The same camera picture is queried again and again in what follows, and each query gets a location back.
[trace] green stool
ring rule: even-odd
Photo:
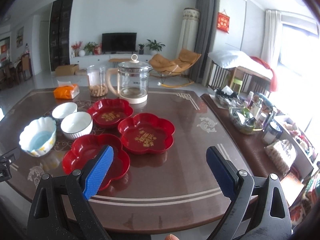
[[[242,83],[243,83],[243,81],[241,79],[233,78],[233,81],[231,83],[231,87],[230,88],[232,90],[234,90],[235,86],[239,85],[239,90],[238,90],[238,94],[239,94],[240,91],[241,91]]]

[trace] gray curtain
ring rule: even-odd
[[[191,67],[189,77],[193,81],[201,83],[204,76],[212,34],[214,0],[197,0],[196,8],[200,10],[201,15],[195,52],[200,53],[201,57]]]

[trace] green plant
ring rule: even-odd
[[[85,46],[84,49],[86,49],[88,52],[93,53],[94,48],[97,47],[98,44],[95,42],[88,42]]]
[[[140,50],[143,50],[144,44],[139,44],[138,47],[139,47]]]
[[[149,41],[149,43],[147,44],[147,47],[149,47],[149,49],[162,51],[163,47],[165,47],[164,44],[162,44],[161,42],[157,43],[156,40],[155,41],[147,40],[147,41]]]

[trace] glass teapot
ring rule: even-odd
[[[107,85],[116,96],[129,101],[130,104],[140,104],[148,98],[149,71],[152,67],[146,62],[138,61],[133,54],[131,61],[118,64],[118,68],[107,70]],[[111,84],[111,76],[117,74],[117,90]]]

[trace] floor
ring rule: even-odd
[[[27,93],[33,89],[42,88],[53,88],[58,86],[59,81],[71,81],[72,83],[77,83],[79,86],[88,86],[88,81],[86,76],[65,76],[65,77],[55,77],[54,74],[50,72],[41,72],[31,79],[22,82],[20,85],[15,85],[12,88],[4,88],[0,91],[0,115],[2,112],[2,117]],[[149,87],[159,88],[158,85],[160,79],[156,77],[150,77]],[[116,77],[113,76],[111,80],[112,84],[116,86]],[[186,79],[181,77],[172,77],[167,79],[167,85],[181,85],[186,82]],[[200,84],[192,84],[187,87],[180,88],[182,90],[192,90],[198,96],[204,93],[212,92],[211,89],[207,89]],[[7,183],[0,184],[0,199],[5,204],[6,208],[9,210],[17,222],[22,226],[26,227],[28,220],[28,213],[30,209],[30,203],[18,195]],[[218,221],[185,231],[173,232],[180,240],[205,240],[217,226]],[[246,229],[248,221],[244,221],[241,225],[241,229],[237,233],[241,233]],[[152,240],[164,240],[167,234],[152,235]]]

